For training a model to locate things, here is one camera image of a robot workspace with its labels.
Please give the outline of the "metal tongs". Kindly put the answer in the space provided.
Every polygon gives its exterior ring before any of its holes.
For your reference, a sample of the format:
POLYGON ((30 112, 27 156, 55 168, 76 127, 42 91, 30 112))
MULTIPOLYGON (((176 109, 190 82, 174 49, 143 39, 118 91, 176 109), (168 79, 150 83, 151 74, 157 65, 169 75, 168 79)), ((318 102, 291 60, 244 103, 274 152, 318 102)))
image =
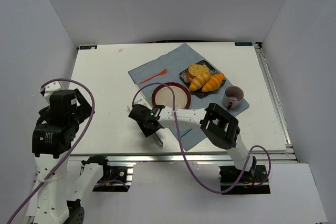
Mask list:
MULTIPOLYGON (((127 109, 128 109, 128 112, 130 113, 132 107, 129 107, 129 106, 128 106, 127 109)), ((159 148, 162 148, 162 147, 163 147, 163 142, 162 142, 162 140, 160 139, 160 137, 157 135, 156 132, 157 132, 157 131, 155 131, 155 133, 152 134, 151 136, 153 136, 153 139, 154 139, 154 142, 156 143, 156 145, 157 145, 159 148)))

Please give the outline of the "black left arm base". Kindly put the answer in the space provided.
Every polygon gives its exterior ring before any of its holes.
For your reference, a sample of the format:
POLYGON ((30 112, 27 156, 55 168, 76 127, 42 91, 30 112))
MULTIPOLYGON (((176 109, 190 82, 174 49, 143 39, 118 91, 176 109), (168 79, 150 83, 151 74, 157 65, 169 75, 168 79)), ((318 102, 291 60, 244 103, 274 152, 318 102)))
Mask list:
POLYGON ((81 161, 81 174, 85 170, 85 166, 89 164, 98 164, 102 167, 103 176, 98 180, 97 184, 103 183, 101 186, 95 186, 92 191, 98 192, 127 192, 128 189, 123 186, 127 183, 126 166, 111 166, 109 160, 103 155, 90 156, 87 160, 81 161))

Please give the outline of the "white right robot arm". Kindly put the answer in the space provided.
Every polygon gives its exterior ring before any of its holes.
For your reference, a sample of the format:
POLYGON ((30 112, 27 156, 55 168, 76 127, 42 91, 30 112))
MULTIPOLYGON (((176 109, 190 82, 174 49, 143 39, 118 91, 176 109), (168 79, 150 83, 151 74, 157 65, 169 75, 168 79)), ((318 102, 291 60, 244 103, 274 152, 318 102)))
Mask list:
POLYGON ((137 122, 145 136, 150 136, 159 129, 172 128, 176 124, 202 130, 214 146, 226 150, 237 170, 251 174, 255 172, 256 161, 243 143, 238 120, 216 103, 196 110, 174 110, 164 105, 155 105, 150 109, 135 104, 129 117, 137 122))

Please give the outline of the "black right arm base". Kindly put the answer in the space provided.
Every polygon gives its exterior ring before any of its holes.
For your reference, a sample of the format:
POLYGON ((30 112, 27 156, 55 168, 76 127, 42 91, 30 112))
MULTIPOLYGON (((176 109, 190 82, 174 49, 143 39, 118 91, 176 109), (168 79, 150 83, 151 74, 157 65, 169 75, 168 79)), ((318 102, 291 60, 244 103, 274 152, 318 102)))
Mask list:
MULTIPOLYGON (((221 190, 227 190, 236 180, 240 171, 235 166, 220 166, 220 188, 221 190)), ((246 172, 239 180, 238 184, 227 192, 227 195, 262 195, 271 194, 269 179, 260 186, 258 186, 267 175, 267 169, 265 165, 257 165, 255 175, 250 177, 246 172)))

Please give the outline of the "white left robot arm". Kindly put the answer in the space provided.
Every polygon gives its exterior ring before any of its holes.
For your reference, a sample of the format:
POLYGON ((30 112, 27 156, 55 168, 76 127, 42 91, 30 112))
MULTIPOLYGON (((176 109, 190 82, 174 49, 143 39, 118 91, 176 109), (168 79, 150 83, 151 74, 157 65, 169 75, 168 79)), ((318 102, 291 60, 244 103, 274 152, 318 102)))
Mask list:
POLYGON ((37 165, 37 213, 33 223, 82 223, 83 203, 95 189, 129 186, 109 166, 107 157, 90 156, 82 161, 84 170, 71 190, 67 190, 67 166, 71 152, 86 133, 92 121, 95 102, 88 102, 79 89, 68 90, 61 79, 43 84, 40 93, 48 106, 39 111, 32 136, 32 153, 37 165))

